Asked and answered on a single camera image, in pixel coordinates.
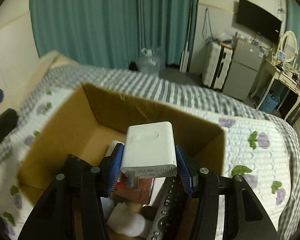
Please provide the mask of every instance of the gray mini fridge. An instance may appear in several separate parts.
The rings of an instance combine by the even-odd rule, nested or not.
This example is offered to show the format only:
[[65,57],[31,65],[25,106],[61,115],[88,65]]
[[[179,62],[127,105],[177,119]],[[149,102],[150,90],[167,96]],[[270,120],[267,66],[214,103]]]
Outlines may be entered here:
[[244,101],[261,65],[260,48],[238,41],[222,92]]

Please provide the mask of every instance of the blue laundry basket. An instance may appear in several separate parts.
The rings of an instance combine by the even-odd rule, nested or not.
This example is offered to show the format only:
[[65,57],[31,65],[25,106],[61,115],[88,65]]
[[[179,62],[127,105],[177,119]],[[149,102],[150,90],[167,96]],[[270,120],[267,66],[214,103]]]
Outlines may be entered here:
[[280,96],[275,96],[274,99],[272,99],[270,93],[268,92],[265,100],[262,102],[262,105],[260,106],[260,111],[270,114],[279,103],[280,103]]

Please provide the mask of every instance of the white power adapter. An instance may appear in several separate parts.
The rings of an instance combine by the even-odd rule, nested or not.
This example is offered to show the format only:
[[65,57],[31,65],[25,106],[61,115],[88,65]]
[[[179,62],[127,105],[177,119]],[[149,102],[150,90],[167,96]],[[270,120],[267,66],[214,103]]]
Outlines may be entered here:
[[128,177],[127,184],[131,186],[138,178],[175,176],[177,160],[171,123],[130,126],[120,169]]

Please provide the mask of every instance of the remote control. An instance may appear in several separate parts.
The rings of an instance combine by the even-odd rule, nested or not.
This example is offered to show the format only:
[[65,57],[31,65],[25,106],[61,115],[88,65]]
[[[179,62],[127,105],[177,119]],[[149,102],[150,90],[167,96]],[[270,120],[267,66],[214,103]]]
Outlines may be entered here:
[[175,239],[181,223],[187,198],[181,178],[166,178],[162,188],[159,209],[146,240]]

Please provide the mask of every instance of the television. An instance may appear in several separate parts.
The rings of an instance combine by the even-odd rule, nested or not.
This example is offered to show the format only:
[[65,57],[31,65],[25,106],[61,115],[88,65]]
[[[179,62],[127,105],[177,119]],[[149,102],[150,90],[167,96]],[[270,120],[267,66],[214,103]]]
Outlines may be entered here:
[[277,44],[281,21],[271,13],[247,0],[239,0],[237,23]]

